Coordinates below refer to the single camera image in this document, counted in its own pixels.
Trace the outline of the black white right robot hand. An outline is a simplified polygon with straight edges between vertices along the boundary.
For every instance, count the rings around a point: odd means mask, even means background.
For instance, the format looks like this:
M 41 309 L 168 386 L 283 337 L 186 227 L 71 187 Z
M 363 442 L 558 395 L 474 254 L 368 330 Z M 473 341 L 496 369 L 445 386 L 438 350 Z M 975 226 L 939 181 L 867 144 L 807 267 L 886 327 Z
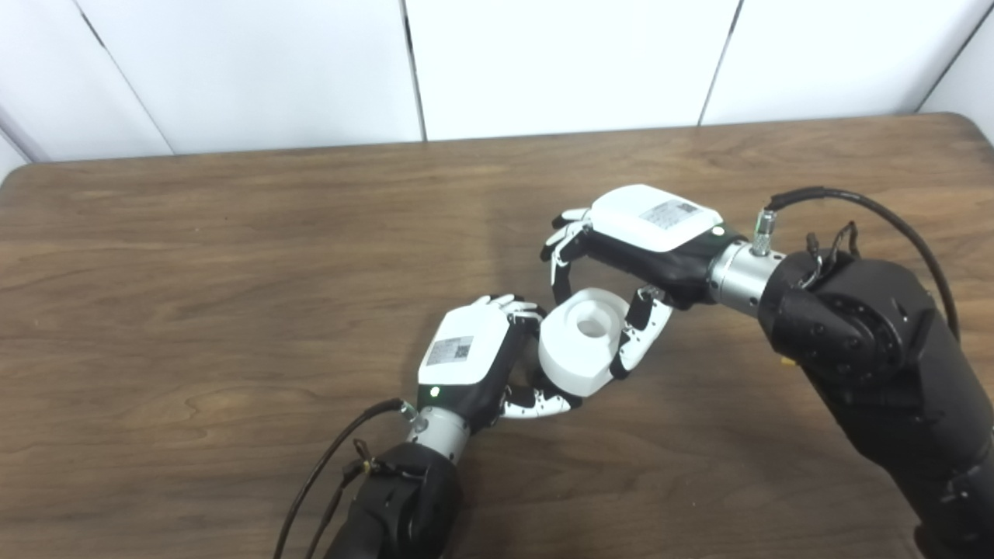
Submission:
M 713 304 L 711 262 L 735 240 L 713 232 L 723 223 L 713 209 L 643 184 L 613 189 L 589 208 L 553 219 L 554 233 L 544 241 L 540 260 L 551 268 L 558 304 L 572 295 L 572 264 L 585 257 L 643 282 L 628 302 L 617 347 L 608 357 L 611 380 L 631 375 L 673 309 Z

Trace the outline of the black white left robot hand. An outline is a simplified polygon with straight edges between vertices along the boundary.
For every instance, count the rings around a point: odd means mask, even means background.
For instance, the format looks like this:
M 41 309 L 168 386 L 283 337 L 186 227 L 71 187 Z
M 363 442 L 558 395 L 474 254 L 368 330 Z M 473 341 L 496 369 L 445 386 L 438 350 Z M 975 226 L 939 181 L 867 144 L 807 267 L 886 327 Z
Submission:
M 581 397 L 558 389 L 543 370 L 533 384 L 510 382 L 546 316 L 539 304 L 512 293 L 482 296 L 448 311 L 419 365 L 418 410 L 451 411 L 476 434 L 501 417 L 530 420 L 582 407 Z

